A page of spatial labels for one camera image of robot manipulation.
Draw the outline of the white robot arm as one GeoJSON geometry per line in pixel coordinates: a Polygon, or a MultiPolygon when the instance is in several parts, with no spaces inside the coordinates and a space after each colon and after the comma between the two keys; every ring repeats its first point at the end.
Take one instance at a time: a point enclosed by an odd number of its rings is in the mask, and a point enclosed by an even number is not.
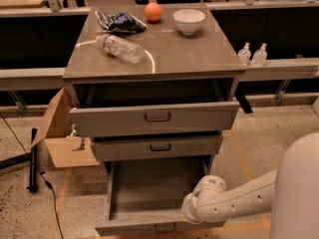
{"type": "Polygon", "coordinates": [[[319,239],[319,133],[294,141],[279,167],[236,188],[214,175],[203,177],[182,203],[190,224],[271,214],[271,239],[319,239]]]}

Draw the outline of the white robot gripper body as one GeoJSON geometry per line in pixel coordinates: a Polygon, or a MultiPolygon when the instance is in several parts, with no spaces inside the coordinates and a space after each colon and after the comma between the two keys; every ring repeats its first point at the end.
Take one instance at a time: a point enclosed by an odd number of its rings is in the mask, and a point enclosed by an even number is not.
{"type": "Polygon", "coordinates": [[[204,176],[183,200],[181,220],[190,224],[225,221],[214,198],[226,190],[225,181],[215,175],[204,176]]]}

